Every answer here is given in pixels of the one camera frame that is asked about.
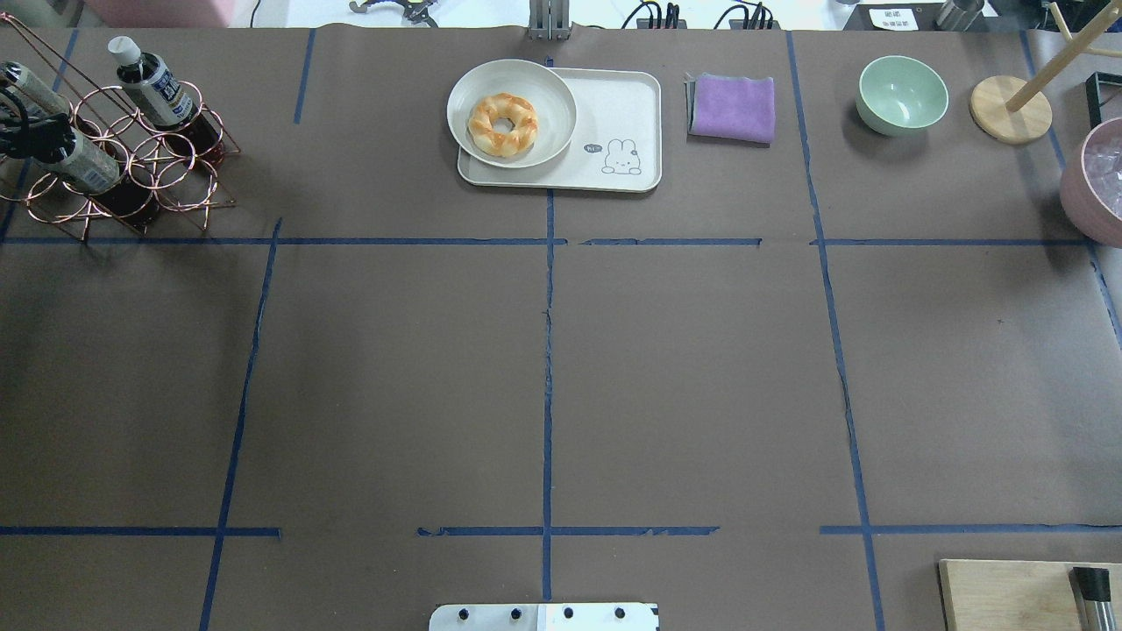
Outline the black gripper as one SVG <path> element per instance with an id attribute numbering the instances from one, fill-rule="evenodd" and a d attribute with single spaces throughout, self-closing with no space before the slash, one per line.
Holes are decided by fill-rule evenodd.
<path id="1" fill-rule="evenodd" d="M 59 164 L 73 155 L 68 108 L 40 106 L 12 88 L 3 88 L 3 154 L 13 159 Z"/>

